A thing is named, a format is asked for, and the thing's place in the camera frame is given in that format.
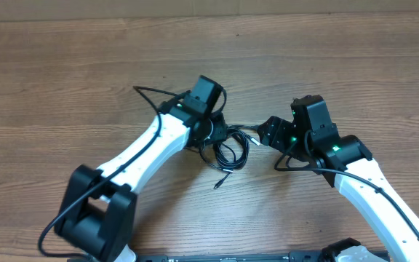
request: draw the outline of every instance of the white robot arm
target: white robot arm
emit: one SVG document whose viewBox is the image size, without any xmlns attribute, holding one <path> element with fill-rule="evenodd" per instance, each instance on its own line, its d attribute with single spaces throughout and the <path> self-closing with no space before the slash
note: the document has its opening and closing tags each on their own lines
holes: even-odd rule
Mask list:
<svg viewBox="0 0 419 262">
<path fill-rule="evenodd" d="M 185 126 L 182 120 L 170 114 L 162 114 L 161 120 L 160 136 L 142 156 L 114 177 L 111 182 L 119 186 L 128 184 L 132 188 L 132 192 L 139 194 L 163 163 L 183 149 L 188 142 L 190 128 Z M 151 126 L 132 145 L 111 161 L 98 167 L 103 171 L 102 176 L 107 177 L 134 156 L 153 137 L 157 128 L 158 119 L 156 117 Z M 109 198 L 106 196 L 101 196 L 101 199 L 109 202 Z M 125 245 L 115 262 L 135 262 L 136 259 L 135 253 L 130 250 L 128 245 Z"/>
<path fill-rule="evenodd" d="M 347 172 L 382 188 L 419 232 L 419 218 L 388 183 L 374 159 L 360 159 L 347 164 Z M 419 261 L 419 239 L 382 194 L 356 179 L 340 174 L 335 175 L 334 185 L 363 215 L 395 261 Z"/>
</svg>

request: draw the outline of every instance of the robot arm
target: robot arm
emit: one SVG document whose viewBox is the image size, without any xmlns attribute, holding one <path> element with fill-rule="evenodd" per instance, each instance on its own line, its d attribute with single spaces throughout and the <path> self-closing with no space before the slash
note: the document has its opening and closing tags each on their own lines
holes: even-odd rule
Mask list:
<svg viewBox="0 0 419 262">
<path fill-rule="evenodd" d="M 419 232 L 419 218 L 388 183 L 374 159 L 360 159 L 347 164 L 347 172 L 381 187 Z M 335 176 L 334 186 L 363 215 L 395 261 L 419 261 L 419 240 L 382 194 L 360 181 L 340 174 Z"/>
<path fill-rule="evenodd" d="M 209 144 L 226 138 L 225 132 L 213 132 L 220 124 L 216 119 L 222 119 L 225 124 L 222 108 L 212 113 L 221 93 L 226 98 L 224 89 L 218 83 L 200 76 L 192 92 L 162 103 L 159 109 L 160 130 L 159 118 L 156 117 L 131 146 L 111 161 L 96 170 L 84 165 L 78 167 L 69 180 L 60 213 L 64 213 L 67 207 L 70 210 L 55 224 L 55 233 L 101 262 L 134 262 L 135 254 L 127 243 L 132 237 L 138 194 L 162 164 L 184 146 L 199 145 L 203 141 Z M 156 132 L 159 136 L 154 143 L 117 173 L 150 143 Z M 105 179 L 114 172 L 117 174 L 112 179 Z M 93 189 L 100 183 L 104 186 Z M 108 203 L 106 211 L 91 205 L 88 198 L 80 205 L 72 205 L 87 191 L 93 191 L 91 198 Z"/>
<path fill-rule="evenodd" d="M 309 170 L 323 175 L 331 187 L 335 187 L 364 216 L 395 261 L 419 261 L 419 218 L 384 178 L 366 146 L 353 135 L 339 136 L 321 96 L 295 99 L 291 108 L 292 123 L 272 116 L 260 125 L 258 134 L 261 143 L 278 149 L 284 153 L 283 157 L 288 155 L 309 165 L 291 168 L 287 160 L 287 168 L 275 166 L 276 170 Z M 355 175 L 358 180 L 347 173 Z M 402 213 L 380 191 L 389 195 Z M 323 252 L 324 261 L 354 259 L 354 254 L 340 254 L 340 251 Z M 366 258 L 358 252 L 356 255 L 359 260 Z"/>
</svg>

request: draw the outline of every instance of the wood grain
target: wood grain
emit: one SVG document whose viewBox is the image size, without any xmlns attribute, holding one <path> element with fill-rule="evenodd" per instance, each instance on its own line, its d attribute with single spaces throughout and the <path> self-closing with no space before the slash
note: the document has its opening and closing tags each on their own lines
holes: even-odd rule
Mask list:
<svg viewBox="0 0 419 262">
<path fill-rule="evenodd" d="M 419 0 L 0 0 L 0 22 L 419 11 Z"/>
<path fill-rule="evenodd" d="M 132 85 L 181 92 L 199 74 L 226 87 L 228 123 L 291 119 L 293 98 L 323 95 L 419 216 L 419 12 L 0 23 L 0 261 L 43 261 L 36 240 L 72 170 L 146 129 L 153 111 Z M 223 174 L 176 154 L 140 195 L 132 248 L 279 253 L 353 237 L 383 249 L 322 177 L 274 172 L 277 157 L 252 147 L 215 191 Z M 46 246 L 71 249 L 54 234 Z"/>
</svg>

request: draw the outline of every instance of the cable connector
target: cable connector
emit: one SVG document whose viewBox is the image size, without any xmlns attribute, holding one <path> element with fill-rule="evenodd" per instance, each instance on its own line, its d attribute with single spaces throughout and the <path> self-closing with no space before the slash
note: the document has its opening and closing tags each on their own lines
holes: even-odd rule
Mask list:
<svg viewBox="0 0 419 262">
<path fill-rule="evenodd" d="M 232 173 L 232 171 L 230 171 L 230 172 L 228 172 L 227 173 L 227 175 L 223 178 L 223 179 L 221 179 L 221 180 L 219 180 L 216 184 L 215 184 L 215 187 L 213 187 L 213 189 L 218 189 L 223 183 L 224 183 L 224 181 L 226 180 L 226 178 L 230 175 Z"/>
<path fill-rule="evenodd" d="M 252 136 L 250 137 L 250 141 L 252 141 L 257 146 L 261 145 L 261 143 L 258 140 L 256 140 L 256 138 L 254 138 Z"/>
</svg>

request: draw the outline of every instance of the white arm link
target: white arm link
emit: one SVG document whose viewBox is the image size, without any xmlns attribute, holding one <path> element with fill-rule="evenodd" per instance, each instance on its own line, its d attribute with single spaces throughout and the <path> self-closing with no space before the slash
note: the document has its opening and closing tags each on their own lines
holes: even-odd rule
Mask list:
<svg viewBox="0 0 419 262">
<path fill-rule="evenodd" d="M 335 257 L 337 262 L 386 262 L 384 259 L 372 254 L 364 246 L 349 247 Z"/>
<path fill-rule="evenodd" d="M 381 187 L 404 211 L 419 231 L 419 218 L 384 178 L 375 160 L 360 159 L 347 165 L 346 172 Z M 382 194 L 353 178 L 335 176 L 335 188 L 363 215 L 395 261 L 419 262 L 419 241 L 394 206 Z"/>
<path fill-rule="evenodd" d="M 160 136 L 130 166 L 111 179 L 111 182 L 120 186 L 129 184 L 132 187 L 132 192 L 138 195 L 163 163 L 173 154 L 182 150 L 188 141 L 190 128 L 183 125 L 182 120 L 170 114 L 161 114 L 161 120 Z M 127 160 L 136 155 L 154 136 L 158 129 L 158 124 L 158 117 L 155 117 L 151 126 L 132 145 L 111 161 L 100 165 L 98 169 L 103 171 L 102 176 L 109 176 Z M 106 196 L 102 196 L 101 199 L 109 202 Z M 114 262 L 135 262 L 136 259 L 135 253 L 128 245 L 125 245 Z"/>
</svg>

